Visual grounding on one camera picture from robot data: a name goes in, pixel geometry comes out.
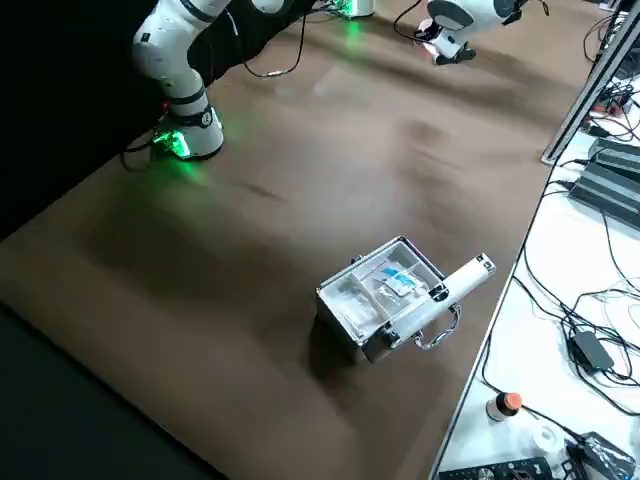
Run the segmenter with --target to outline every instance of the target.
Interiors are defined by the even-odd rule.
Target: white table
[[[593,141],[592,137],[578,133],[558,165],[571,159],[588,158]],[[577,164],[558,166],[551,179],[575,180],[582,168]],[[547,188],[547,192],[555,190],[562,188],[558,185]],[[608,224],[621,269],[629,278],[640,277],[640,232],[610,218]],[[569,200],[566,194],[542,199],[524,245],[535,275],[568,305],[573,305],[582,292],[607,289],[620,280],[611,261],[601,215]],[[618,412],[579,380],[568,361],[559,322],[532,306],[528,295],[512,280],[514,275],[544,308],[559,313],[529,277],[520,255],[489,327],[493,334],[487,379],[502,390],[520,393],[526,405],[578,433],[598,432],[640,462],[640,418]],[[640,286],[640,278],[633,281]],[[640,308],[629,311],[632,302],[622,297],[612,298],[606,312],[624,338],[640,344]],[[597,299],[585,298],[577,311],[593,323],[607,325],[603,303]],[[495,393],[480,381],[486,339],[484,345],[438,454],[432,478],[436,478],[437,471],[541,454],[531,437],[532,430],[539,426],[538,420],[529,413],[522,411],[501,423],[487,417],[485,404]],[[623,371],[617,348],[612,346],[607,350],[616,361],[615,368]],[[632,356],[632,361],[634,377],[640,380],[640,357]],[[637,388],[605,391],[628,409],[640,411]],[[559,427],[544,420],[542,423],[551,427],[558,437],[565,438]],[[562,453],[548,459],[554,468],[563,459]]]

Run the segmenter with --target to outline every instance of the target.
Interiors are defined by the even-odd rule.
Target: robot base
[[[350,0],[340,10],[340,15],[349,19],[370,17],[375,13],[375,9],[375,0]]]
[[[208,160],[220,151],[224,143],[222,124],[215,113],[211,123],[204,128],[179,125],[165,116],[160,121],[153,143],[164,147],[183,161]]]

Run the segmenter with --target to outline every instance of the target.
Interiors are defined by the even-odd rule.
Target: black floor
[[[2,304],[0,380],[0,478],[225,478]]]

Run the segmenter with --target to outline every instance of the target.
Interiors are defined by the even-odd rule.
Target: black electronic device
[[[596,432],[582,434],[580,460],[609,480],[630,480],[636,461]]]
[[[553,476],[545,458],[533,457],[438,472],[438,478],[439,480],[552,480]]]
[[[640,229],[640,183],[609,168],[590,162],[569,198]]]
[[[640,183],[640,147],[598,138],[589,148],[589,159],[613,173]]]
[[[593,332],[576,333],[569,340],[569,349],[577,363],[590,375],[613,367],[613,359]]]

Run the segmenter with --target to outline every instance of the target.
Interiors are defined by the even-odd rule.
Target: white tape roll
[[[533,443],[543,454],[555,453],[562,448],[562,441],[555,431],[543,424],[538,424],[533,430]]]

